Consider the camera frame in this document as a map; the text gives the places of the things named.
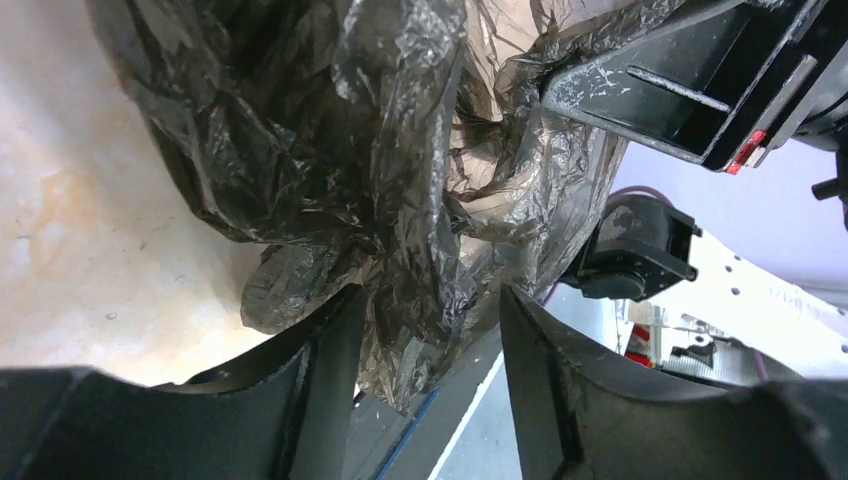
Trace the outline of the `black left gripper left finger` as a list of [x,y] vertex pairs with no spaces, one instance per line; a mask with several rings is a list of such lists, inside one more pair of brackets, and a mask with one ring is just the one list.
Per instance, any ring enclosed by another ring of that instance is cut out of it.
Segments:
[[5,479],[338,479],[366,295],[348,285],[304,320],[181,385],[88,367],[1,373]]

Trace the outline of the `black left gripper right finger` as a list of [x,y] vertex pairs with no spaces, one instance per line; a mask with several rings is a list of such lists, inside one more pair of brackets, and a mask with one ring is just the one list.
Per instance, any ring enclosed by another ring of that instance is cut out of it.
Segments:
[[526,479],[843,479],[847,385],[720,389],[643,367],[523,291],[499,301]]

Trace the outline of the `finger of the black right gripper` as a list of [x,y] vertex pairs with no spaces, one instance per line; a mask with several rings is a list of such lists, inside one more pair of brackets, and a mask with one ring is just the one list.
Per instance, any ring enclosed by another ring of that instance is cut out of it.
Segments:
[[608,53],[555,69],[548,109],[712,171],[795,139],[847,145],[847,4],[687,1]]

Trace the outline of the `dark translucent trash bag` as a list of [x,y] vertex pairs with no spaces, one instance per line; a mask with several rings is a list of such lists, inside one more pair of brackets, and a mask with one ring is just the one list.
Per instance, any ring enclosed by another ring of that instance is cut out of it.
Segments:
[[90,1],[95,35],[192,212],[265,246],[241,300],[266,334],[343,285],[369,298],[358,384],[405,410],[543,294],[598,224],[627,143],[541,102],[544,77],[675,1],[578,21],[530,1]]

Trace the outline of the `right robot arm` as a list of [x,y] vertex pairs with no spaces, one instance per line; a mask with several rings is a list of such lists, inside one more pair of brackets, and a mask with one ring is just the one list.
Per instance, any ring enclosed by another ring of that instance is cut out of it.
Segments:
[[[759,167],[795,139],[832,153],[815,199],[847,199],[847,5],[682,1],[612,13],[570,40],[542,104],[711,172]],[[754,349],[813,379],[847,376],[847,311],[743,260],[660,199],[622,192],[565,280],[649,301],[669,326]]]

